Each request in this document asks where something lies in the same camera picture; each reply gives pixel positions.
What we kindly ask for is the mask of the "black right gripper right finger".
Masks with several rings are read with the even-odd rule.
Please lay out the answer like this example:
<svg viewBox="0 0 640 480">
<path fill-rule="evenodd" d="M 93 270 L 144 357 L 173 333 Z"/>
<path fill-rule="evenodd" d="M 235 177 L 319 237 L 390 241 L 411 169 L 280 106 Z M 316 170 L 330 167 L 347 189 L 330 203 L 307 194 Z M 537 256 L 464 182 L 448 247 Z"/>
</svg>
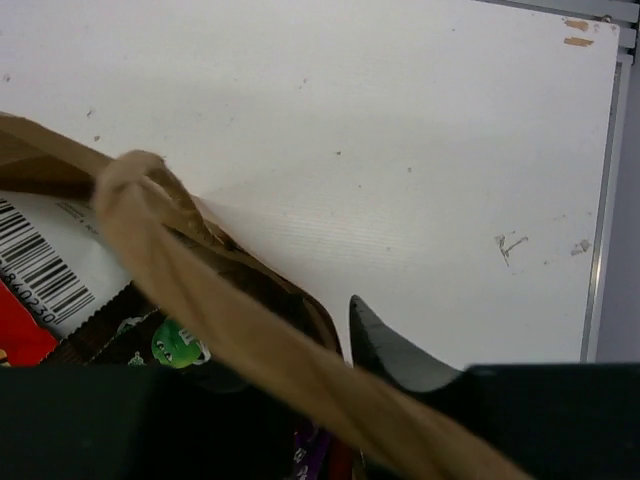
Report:
<svg viewBox="0 0 640 480">
<path fill-rule="evenodd" d="M 391 329 L 357 295 L 349 330 L 357 366 L 457 421 L 534 478 L 638 478 L 638 364 L 457 370 Z"/>
</svg>

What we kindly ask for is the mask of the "brown paper bag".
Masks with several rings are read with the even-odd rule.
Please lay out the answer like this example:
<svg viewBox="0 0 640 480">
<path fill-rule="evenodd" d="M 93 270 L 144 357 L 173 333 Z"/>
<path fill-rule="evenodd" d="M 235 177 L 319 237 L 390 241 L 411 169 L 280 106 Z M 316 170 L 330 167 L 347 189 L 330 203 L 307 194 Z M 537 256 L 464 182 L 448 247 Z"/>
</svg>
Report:
<svg viewBox="0 0 640 480">
<path fill-rule="evenodd" d="M 180 180 L 153 153 L 111 158 L 28 119 L 3 114 L 18 147 L 3 165 L 41 159 L 24 182 L 54 179 L 60 160 L 95 182 L 99 228 L 138 287 L 241 375 L 350 446 L 409 479 L 520 479 L 523 472 L 455 421 L 410 399 L 329 351 L 223 280 L 177 239 L 259 269 L 230 249 Z"/>
</svg>

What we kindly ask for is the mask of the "brown M&M's packet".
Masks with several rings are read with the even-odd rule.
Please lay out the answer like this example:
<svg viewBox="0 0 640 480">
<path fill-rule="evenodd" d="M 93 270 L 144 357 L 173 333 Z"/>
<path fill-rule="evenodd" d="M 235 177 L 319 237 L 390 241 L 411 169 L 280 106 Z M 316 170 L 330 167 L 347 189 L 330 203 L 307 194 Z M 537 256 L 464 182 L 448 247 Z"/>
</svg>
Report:
<svg viewBox="0 0 640 480">
<path fill-rule="evenodd" d="M 129 284 L 42 363 L 162 365 L 188 372 L 210 359 L 202 342 Z"/>
</svg>

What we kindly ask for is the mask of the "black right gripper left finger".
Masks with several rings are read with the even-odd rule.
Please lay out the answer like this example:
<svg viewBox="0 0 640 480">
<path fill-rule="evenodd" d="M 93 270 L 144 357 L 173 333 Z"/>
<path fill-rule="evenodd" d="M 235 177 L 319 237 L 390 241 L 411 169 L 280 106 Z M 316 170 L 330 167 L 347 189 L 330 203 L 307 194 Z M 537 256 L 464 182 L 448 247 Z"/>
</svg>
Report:
<svg viewBox="0 0 640 480">
<path fill-rule="evenodd" d="M 284 479 L 293 449 L 292 414 L 252 388 L 153 367 L 1 370 L 4 479 Z"/>
</svg>

